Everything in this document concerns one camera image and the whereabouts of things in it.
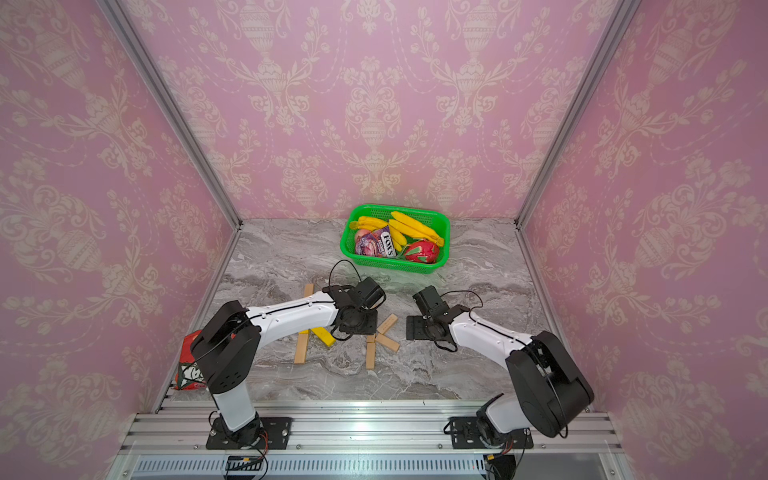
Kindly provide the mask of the natural block cluster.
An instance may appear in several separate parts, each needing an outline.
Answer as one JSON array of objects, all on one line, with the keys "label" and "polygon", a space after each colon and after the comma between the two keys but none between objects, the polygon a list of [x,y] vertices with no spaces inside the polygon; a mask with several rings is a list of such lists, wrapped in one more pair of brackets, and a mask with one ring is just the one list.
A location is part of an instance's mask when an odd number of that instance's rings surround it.
[{"label": "natural block cluster", "polygon": [[377,333],[385,335],[398,321],[398,317],[394,314],[389,315],[383,323],[377,328]]},{"label": "natural block cluster", "polygon": [[394,353],[397,353],[400,349],[400,344],[397,341],[389,338],[384,334],[377,333],[375,335],[375,342]]},{"label": "natural block cluster", "polygon": [[366,343],[366,355],[365,355],[365,367],[367,370],[373,370],[375,368],[376,359],[376,343]]}]

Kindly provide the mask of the natural block cluster bottom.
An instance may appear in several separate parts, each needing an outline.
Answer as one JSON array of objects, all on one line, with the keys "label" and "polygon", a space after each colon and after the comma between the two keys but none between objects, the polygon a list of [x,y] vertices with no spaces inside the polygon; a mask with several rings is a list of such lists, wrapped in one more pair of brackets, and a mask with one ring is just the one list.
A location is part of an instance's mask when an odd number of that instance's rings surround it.
[{"label": "natural block cluster bottom", "polygon": [[367,370],[373,370],[375,368],[376,359],[376,343],[366,343],[366,355],[365,355],[365,367]]}]

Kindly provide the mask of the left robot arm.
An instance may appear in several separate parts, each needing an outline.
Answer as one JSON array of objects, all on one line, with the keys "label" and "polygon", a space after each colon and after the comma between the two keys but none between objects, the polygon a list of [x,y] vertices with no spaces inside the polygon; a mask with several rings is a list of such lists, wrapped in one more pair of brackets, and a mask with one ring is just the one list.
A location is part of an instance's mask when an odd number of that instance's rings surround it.
[{"label": "left robot arm", "polygon": [[372,278],[352,285],[329,285],[309,296],[271,306],[222,305],[198,336],[190,353],[213,398],[208,450],[284,450],[291,435],[289,417],[260,417],[246,379],[259,348],[313,328],[341,333],[342,340],[377,332],[377,308],[386,293]]}]

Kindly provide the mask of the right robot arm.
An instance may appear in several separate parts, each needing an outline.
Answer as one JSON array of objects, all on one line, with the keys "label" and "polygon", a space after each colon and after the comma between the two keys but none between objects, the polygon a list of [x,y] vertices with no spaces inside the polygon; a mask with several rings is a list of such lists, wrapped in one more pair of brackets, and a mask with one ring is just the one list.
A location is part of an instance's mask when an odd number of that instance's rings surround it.
[{"label": "right robot arm", "polygon": [[472,350],[509,374],[513,393],[500,393],[475,414],[481,441],[490,448],[521,448],[515,437],[534,430],[565,438],[569,425],[594,401],[594,391],[561,340],[550,331],[525,334],[481,318],[474,309],[449,305],[433,286],[413,295],[419,310],[406,321],[406,338],[455,353]]}]

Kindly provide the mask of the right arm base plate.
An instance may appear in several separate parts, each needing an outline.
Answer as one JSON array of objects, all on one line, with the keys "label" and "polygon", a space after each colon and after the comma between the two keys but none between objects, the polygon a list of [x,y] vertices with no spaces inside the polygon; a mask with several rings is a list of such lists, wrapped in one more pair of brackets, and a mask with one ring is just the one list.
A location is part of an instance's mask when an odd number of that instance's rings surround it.
[{"label": "right arm base plate", "polygon": [[530,449],[534,442],[528,429],[498,432],[488,421],[477,417],[450,417],[443,427],[454,449]]}]

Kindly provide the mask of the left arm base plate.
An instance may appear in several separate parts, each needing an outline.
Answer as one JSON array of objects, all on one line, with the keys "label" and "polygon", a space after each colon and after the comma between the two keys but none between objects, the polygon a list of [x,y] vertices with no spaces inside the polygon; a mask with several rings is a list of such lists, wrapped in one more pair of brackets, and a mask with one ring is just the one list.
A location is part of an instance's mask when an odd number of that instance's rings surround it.
[{"label": "left arm base plate", "polygon": [[207,450],[286,450],[291,436],[290,417],[256,417],[243,428],[230,430],[223,419],[212,421]]}]

